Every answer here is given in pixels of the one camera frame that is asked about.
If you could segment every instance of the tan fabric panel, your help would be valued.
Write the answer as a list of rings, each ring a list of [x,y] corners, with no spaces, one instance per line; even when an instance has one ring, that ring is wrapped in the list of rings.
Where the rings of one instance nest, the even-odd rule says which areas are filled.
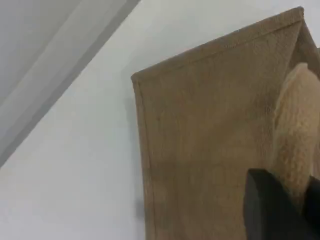
[[[320,55],[298,7],[132,76],[148,240],[244,240],[248,168],[268,168],[287,73]]]

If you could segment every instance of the fuzzy fabric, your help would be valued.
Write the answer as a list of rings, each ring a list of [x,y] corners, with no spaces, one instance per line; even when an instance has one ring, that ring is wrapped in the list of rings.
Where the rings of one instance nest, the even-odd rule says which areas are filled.
[[[320,82],[299,63],[286,77],[273,119],[271,172],[299,211],[313,169],[320,120]]]

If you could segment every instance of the black object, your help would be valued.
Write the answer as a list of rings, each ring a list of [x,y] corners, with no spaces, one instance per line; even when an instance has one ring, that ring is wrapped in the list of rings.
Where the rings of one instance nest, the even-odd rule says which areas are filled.
[[[317,234],[320,230],[319,200],[320,182],[312,177],[301,215],[271,173],[264,169],[250,169],[243,203],[247,239],[320,240]]]

